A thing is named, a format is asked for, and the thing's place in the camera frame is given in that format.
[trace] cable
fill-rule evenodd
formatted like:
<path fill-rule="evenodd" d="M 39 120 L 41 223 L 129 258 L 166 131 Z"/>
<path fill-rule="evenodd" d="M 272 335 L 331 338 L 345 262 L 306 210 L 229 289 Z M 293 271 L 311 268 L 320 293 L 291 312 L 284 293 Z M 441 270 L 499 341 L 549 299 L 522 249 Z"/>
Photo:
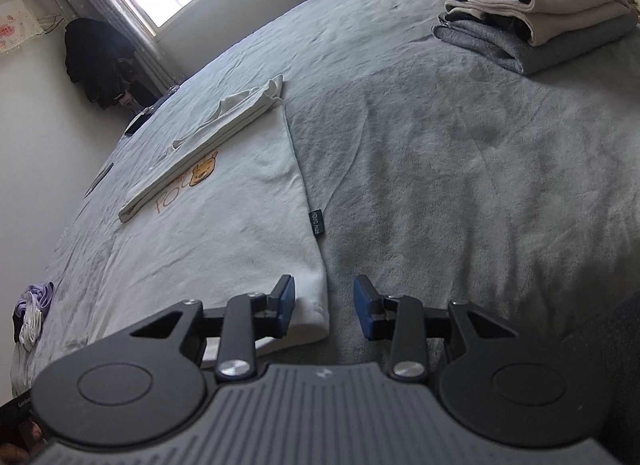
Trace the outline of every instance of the cable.
<path fill-rule="evenodd" d="M 47 29 L 44 31 L 44 34 L 46 35 L 46 34 L 50 34 L 51 32 L 53 32 L 56 28 L 58 28 L 58 25 L 59 25 L 60 23 L 62 23 L 63 21 L 64 21 L 64 18 L 63 18 L 63 19 L 61 19 L 61 20 L 59 20 L 59 22 L 57 22 L 57 23 L 55 23 L 55 24 L 51 25 L 49 28 L 47 28 Z"/>
<path fill-rule="evenodd" d="M 45 30 L 43 30 L 44 32 L 46 32 L 47 30 L 51 30 L 54 26 L 56 26 L 56 16 L 53 17 L 53 23 L 51 23 L 49 25 L 48 28 L 46 28 Z"/>

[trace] folded white cloth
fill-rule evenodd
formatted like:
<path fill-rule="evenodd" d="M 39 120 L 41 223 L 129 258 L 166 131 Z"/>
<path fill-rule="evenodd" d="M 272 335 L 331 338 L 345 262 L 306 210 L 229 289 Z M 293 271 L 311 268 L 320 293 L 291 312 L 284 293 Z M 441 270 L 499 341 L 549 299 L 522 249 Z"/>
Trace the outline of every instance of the folded white cloth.
<path fill-rule="evenodd" d="M 158 191 L 192 166 L 205 153 L 215 150 L 267 109 L 280 102 L 282 75 L 260 88 L 252 88 L 220 101 L 218 109 L 187 137 L 175 140 L 144 178 L 127 193 L 118 217 L 130 220 Z"/>
<path fill-rule="evenodd" d="M 33 301 L 33 296 L 30 293 L 23 294 L 23 297 L 25 299 L 25 311 L 18 340 L 24 349 L 31 351 L 42 332 L 42 312 Z"/>
<path fill-rule="evenodd" d="M 580 30 L 631 12 L 627 0 L 447 0 L 447 13 L 466 12 L 483 19 L 484 14 L 511 16 L 530 29 L 529 44 L 540 46 L 571 30 Z"/>
<path fill-rule="evenodd" d="M 262 339 L 257 347 L 273 351 L 328 334 L 324 263 L 284 105 L 274 100 L 278 80 L 276 88 L 265 86 L 270 97 L 262 99 L 264 106 L 275 105 L 259 119 L 224 144 L 217 142 L 168 185 L 146 182 L 162 188 L 120 225 L 90 321 L 90 341 L 183 299 L 219 307 L 242 293 L 270 293 L 283 273 L 296 282 L 289 334 Z M 167 158 L 172 165 L 182 161 L 177 155 L 191 158 L 183 150 L 187 143 L 207 145 L 212 134 L 200 127 Z M 217 350 L 218 341 L 210 339 L 206 362 Z"/>

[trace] wrinkled fabric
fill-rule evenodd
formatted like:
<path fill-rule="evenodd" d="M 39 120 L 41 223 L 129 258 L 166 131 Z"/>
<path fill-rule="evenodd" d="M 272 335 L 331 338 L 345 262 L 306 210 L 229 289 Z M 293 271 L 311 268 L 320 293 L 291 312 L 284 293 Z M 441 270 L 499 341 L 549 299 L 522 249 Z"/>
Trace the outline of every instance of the wrinkled fabric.
<path fill-rule="evenodd" d="M 20 340 L 20 333 L 24 324 L 24 317 L 27 310 L 33 311 L 33 308 L 40 312 L 41 320 L 46 317 L 51 307 L 51 300 L 54 294 L 53 283 L 41 283 L 39 285 L 30 285 L 20 295 L 18 304 L 15 305 L 13 321 L 14 321 L 14 342 Z"/>
<path fill-rule="evenodd" d="M 43 316 L 31 294 L 27 295 L 25 307 L 18 340 L 25 350 L 31 351 L 40 337 Z"/>
<path fill-rule="evenodd" d="M 117 212 L 149 160 L 224 96 L 279 73 L 308 202 L 324 215 L 331 330 L 268 361 L 384 365 L 388 342 L 366 341 L 354 314 L 359 273 L 380 293 L 466 299 L 547 336 L 640 289 L 640 31 L 526 78 L 434 38 L 443 5 L 309 0 L 122 138 L 47 267 L 60 284 L 36 347 L 15 347 L 14 392 L 87 344 Z"/>
<path fill-rule="evenodd" d="M 440 23 L 433 27 L 433 35 L 438 39 L 478 52 L 507 70 L 531 75 L 626 36 L 636 28 L 638 16 L 635 12 L 628 13 L 589 28 L 565 32 L 542 46 L 531 46 L 505 30 L 472 20 L 448 22 L 446 14 L 440 16 Z"/>
<path fill-rule="evenodd" d="M 165 158 L 182 167 L 172 182 L 164 180 L 163 171 L 150 171 L 143 177 L 145 185 L 134 187 L 159 184 L 159 192 L 118 229 L 100 283 L 104 292 L 98 293 L 87 329 L 91 340 L 183 299 L 194 297 L 212 308 L 243 293 L 269 293 L 283 273 L 292 275 L 296 287 L 287 335 L 264 337 L 257 349 L 271 352 L 326 337 L 326 273 L 291 147 L 286 104 L 277 97 L 281 88 L 282 78 L 275 77 L 250 90 L 254 106 L 244 109 L 254 108 L 254 120 L 232 114 L 231 122 L 239 124 L 223 122 L 235 134 L 186 165 L 194 148 L 208 145 L 213 150 L 210 141 L 226 127 L 207 120 L 184 139 Z M 256 92 L 262 90 L 270 96 L 259 98 Z M 220 106 L 237 99 L 248 104 L 252 99 L 243 94 L 223 99 Z M 267 108 L 259 114 L 258 103 Z M 217 353 L 218 340 L 207 339 L 203 362 L 212 363 Z"/>
<path fill-rule="evenodd" d="M 449 23 L 466 20 L 475 21 L 476 23 L 501 28 L 523 41 L 529 41 L 531 38 L 531 30 L 527 24 L 513 16 L 497 16 L 495 14 L 477 12 L 472 8 L 460 8 L 457 12 L 444 14 L 444 20 Z"/>
<path fill-rule="evenodd" d="M 174 140 L 156 163 L 127 193 L 118 217 L 129 221 L 151 198 L 206 153 L 255 121 L 271 106 L 281 102 L 282 75 L 259 88 L 225 97 L 213 115 L 187 137 Z"/>
<path fill-rule="evenodd" d="M 447 0 L 445 10 L 466 12 L 481 21 L 487 15 L 517 18 L 529 28 L 531 46 L 632 11 L 627 0 Z"/>
<path fill-rule="evenodd" d="M 612 386 L 609 417 L 598 441 L 621 464 L 640 464 L 640 293 L 568 335 L 562 346 L 599 362 Z"/>

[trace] gray bedsheet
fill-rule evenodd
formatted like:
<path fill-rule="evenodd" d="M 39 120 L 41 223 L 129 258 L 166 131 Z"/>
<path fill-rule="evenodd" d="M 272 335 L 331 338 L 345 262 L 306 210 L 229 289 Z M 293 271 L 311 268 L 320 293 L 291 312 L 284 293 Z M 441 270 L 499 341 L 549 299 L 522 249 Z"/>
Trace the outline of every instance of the gray bedsheet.
<path fill-rule="evenodd" d="M 278 73 L 309 203 L 324 211 L 332 330 L 275 358 L 384 360 L 353 313 L 358 273 L 557 336 L 640 288 L 640 32 L 524 78 L 435 39 L 443 4 L 310 0 L 123 138 L 56 249 L 45 277 L 58 293 L 36 349 L 15 354 L 14 391 L 86 344 L 127 188 L 221 97 Z"/>

